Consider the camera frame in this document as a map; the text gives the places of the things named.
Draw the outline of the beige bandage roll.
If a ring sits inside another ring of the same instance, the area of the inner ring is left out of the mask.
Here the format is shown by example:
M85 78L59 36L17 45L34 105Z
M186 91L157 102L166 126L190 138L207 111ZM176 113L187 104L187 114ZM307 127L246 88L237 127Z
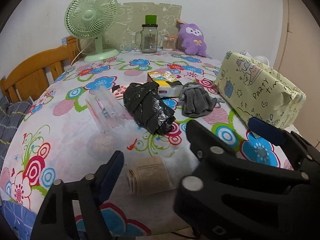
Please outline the beige bandage roll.
M161 157L138 159L127 173L129 189L135 195L150 195L171 190L167 169Z

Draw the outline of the black plastic bag bundle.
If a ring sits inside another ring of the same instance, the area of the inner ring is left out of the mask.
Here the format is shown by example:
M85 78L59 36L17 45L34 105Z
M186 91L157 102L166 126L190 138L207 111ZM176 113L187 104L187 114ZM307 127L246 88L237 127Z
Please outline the black plastic bag bundle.
M139 126L150 134L165 135L174 129L175 111L163 102L158 87L155 82L133 82L124 92L123 102Z

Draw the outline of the grey drawstring pouch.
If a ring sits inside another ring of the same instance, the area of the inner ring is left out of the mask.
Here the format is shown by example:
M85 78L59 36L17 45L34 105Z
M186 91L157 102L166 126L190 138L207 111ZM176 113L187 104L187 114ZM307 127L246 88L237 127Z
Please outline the grey drawstring pouch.
M182 87L179 97L182 105L182 115L189 118L199 118L212 113L214 107L221 107L225 101L212 98L204 87L197 82L189 82Z

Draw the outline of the pink wet wipes pack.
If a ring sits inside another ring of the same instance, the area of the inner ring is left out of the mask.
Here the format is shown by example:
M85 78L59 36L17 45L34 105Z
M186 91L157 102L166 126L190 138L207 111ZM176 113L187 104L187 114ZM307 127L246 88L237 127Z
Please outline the pink wet wipes pack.
M115 85L114 87L111 88L112 94L117 98L117 99L122 99L124 96L125 91L129 85L121 86L121 85Z

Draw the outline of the yellow cartoon storage box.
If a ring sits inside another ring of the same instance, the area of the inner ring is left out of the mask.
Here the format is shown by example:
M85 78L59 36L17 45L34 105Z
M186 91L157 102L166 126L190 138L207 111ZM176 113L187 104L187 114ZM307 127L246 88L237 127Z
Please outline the yellow cartoon storage box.
M215 85L244 123L256 117L277 128L293 124L305 93L268 65L228 51Z

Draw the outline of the white standing fan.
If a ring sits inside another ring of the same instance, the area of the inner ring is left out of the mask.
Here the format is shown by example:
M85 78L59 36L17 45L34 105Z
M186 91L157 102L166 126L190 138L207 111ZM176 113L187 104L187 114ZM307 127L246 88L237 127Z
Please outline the white standing fan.
M246 57L250 57L251 59L253 59L253 61L257 64L257 65L266 65L268 67L272 67L269 63L269 60L267 57L265 56L261 56L261 55L257 55L257 56L252 56L249 52L242 50L240 51L241 55L244 55Z

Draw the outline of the beige door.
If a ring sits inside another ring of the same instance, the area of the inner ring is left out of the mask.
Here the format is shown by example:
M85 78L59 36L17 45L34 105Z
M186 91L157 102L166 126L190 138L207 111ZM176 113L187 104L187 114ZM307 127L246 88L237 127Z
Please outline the beige door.
M301 0L283 0L283 23L274 68L306 94L294 125L319 149L319 26Z

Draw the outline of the grey plaid pillow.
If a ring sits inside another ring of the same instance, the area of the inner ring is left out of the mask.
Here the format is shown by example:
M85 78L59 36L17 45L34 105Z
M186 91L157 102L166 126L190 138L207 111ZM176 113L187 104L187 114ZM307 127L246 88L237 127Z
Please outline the grey plaid pillow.
M13 103L6 96L0 101L0 168L2 170L5 156L18 127L31 108L32 101Z

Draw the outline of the wooden headboard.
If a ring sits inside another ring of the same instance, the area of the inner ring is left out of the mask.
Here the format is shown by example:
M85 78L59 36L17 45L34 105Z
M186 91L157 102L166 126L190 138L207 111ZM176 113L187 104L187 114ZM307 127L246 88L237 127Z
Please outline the wooden headboard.
M38 99L49 87L46 68L49 68L53 80L56 80L65 71L63 62L72 62L78 52L77 39L69 36L65 45L29 57L7 78L1 79L1 93L11 102Z

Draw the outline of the purple plush bunny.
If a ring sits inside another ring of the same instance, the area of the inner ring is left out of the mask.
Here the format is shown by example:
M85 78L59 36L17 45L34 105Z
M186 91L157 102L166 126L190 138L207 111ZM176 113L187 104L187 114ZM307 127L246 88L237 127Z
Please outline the purple plush bunny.
M201 57L207 56L207 45L204 41L204 35L196 24L180 24L178 37L181 40L181 48L185 54Z

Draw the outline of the toothpick jar orange lid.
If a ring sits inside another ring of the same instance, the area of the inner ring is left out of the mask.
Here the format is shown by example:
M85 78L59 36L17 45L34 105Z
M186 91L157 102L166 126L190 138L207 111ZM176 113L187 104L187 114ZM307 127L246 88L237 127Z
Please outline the toothpick jar orange lid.
M178 37L176 36L163 36L162 49L164 51L173 51L176 49Z

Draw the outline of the glass jar green lid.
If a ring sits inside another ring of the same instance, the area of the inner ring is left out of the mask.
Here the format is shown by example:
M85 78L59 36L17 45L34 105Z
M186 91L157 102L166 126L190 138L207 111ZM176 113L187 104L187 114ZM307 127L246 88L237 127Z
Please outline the glass jar green lid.
M157 51L157 27L157 16L146 15L142 30L135 35L135 45L142 53L151 54Z

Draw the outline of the green patterned cardboard panel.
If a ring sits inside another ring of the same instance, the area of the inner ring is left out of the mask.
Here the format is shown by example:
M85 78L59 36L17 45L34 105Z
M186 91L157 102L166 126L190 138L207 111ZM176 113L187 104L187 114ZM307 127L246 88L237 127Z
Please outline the green patterned cardboard panel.
M177 36L177 20L181 17L182 6L167 3L129 2L118 7L118 16L112 27L103 35L103 48L119 51L136 48L135 36L142 30L146 15L156 15L158 24L158 47L163 36Z

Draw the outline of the green desk fan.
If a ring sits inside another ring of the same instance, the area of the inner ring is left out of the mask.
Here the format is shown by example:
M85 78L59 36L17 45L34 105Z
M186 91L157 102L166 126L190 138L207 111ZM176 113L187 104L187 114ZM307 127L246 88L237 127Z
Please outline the green desk fan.
M72 0L65 12L65 28L80 40L93 40L95 51L85 62L102 61L119 55L115 48L103 48L103 35L118 15L117 0Z

